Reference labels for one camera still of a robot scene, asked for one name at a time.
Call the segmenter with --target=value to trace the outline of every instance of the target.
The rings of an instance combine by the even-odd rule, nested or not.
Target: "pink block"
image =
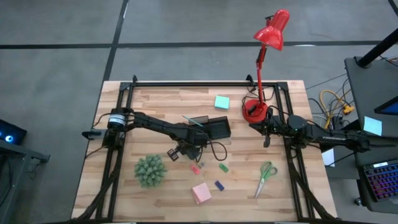
[[[211,199],[211,194],[206,183],[192,187],[193,198],[197,203],[202,203],[206,200]]]
[[[196,174],[200,174],[200,170],[198,168],[196,168],[194,165],[191,165],[191,170],[196,173]]]

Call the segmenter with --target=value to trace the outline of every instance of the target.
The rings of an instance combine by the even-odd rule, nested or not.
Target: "red desk lamp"
[[[262,63],[266,56],[267,46],[273,47],[277,50],[282,50],[284,45],[284,38],[282,31],[285,29],[289,21],[289,12],[286,9],[279,9],[275,15],[266,18],[265,28],[259,30],[254,34],[256,40],[261,41],[261,50],[256,60],[257,66],[257,82],[259,89],[259,99],[251,99],[244,104],[243,117],[249,123],[257,123],[266,118],[268,106],[263,100],[262,86],[261,86],[261,69]]]

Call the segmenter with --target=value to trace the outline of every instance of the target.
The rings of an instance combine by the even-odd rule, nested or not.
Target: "small green block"
[[[226,167],[224,164],[220,164],[220,169],[222,169],[224,172],[229,171],[228,167]]]
[[[215,108],[228,109],[229,98],[225,96],[216,96],[216,102],[214,103]]]

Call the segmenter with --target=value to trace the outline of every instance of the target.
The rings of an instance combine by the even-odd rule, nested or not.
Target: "monitor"
[[[398,115],[398,96],[374,109],[375,113]]]

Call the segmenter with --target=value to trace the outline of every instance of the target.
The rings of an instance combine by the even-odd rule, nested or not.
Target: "blue light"
[[[6,136],[6,142],[12,142],[12,140],[14,140],[14,137]]]

